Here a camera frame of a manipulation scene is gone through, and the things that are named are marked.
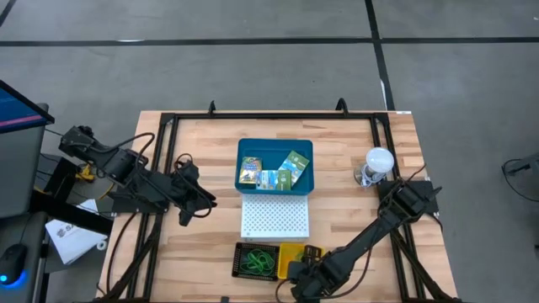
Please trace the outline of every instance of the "white paper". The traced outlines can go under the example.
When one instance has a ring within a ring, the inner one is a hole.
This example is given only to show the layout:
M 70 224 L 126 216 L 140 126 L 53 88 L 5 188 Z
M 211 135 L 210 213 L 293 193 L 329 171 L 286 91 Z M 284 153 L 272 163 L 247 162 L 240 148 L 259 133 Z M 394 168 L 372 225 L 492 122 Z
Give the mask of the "white paper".
M 77 207 L 97 213 L 95 199 L 88 199 Z M 100 233 L 87 231 L 59 220 L 50 221 L 45 224 L 45 228 L 49 236 L 51 236 L 62 262 L 66 265 L 73 263 L 92 247 L 107 238 L 107 236 Z

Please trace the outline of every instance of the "snack package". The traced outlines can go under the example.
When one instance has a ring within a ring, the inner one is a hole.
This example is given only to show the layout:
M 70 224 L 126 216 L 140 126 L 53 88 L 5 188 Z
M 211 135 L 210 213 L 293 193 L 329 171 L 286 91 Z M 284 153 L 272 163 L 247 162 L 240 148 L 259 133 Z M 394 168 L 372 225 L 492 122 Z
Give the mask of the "snack package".
M 256 189 L 290 190 L 291 173 L 286 170 L 261 171 L 257 173 Z
M 262 159 L 259 157 L 243 157 L 239 169 L 239 183 L 255 184 L 256 174 L 262 170 Z
M 286 160 L 280 165 L 279 170 L 289 170 L 292 176 L 292 186 L 296 184 L 297 179 L 302 175 L 303 171 L 309 164 L 304 156 L 295 151 L 291 151 Z

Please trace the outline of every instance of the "blue light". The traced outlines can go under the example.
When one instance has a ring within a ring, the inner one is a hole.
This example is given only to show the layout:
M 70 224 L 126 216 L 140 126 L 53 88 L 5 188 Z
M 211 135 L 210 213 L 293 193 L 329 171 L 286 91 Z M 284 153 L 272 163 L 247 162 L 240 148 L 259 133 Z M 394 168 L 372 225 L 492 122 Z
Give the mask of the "blue light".
M 9 284 L 9 285 L 0 284 L 0 287 L 4 288 L 6 290 L 16 290 L 16 289 L 21 288 L 23 286 L 24 282 L 26 282 L 26 270 L 23 270 L 23 273 L 19 276 L 17 281 L 15 281 L 15 282 L 13 282 L 12 284 Z

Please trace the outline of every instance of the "computer mouse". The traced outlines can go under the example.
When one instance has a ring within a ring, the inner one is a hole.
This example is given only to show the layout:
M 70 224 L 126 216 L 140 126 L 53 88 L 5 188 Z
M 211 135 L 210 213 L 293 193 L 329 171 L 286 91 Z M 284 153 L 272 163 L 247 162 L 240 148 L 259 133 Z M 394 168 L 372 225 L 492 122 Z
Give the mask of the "computer mouse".
M 26 246 L 14 244 L 0 257 L 0 284 L 10 285 L 19 279 L 23 273 L 26 259 Z

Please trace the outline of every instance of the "white perforated box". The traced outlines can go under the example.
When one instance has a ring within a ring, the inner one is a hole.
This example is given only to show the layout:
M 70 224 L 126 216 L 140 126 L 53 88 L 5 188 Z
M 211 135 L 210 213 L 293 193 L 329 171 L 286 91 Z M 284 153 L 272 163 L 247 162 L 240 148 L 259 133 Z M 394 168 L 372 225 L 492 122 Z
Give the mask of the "white perforated box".
M 242 239 L 246 242 L 302 242 L 309 238 L 307 196 L 244 194 Z

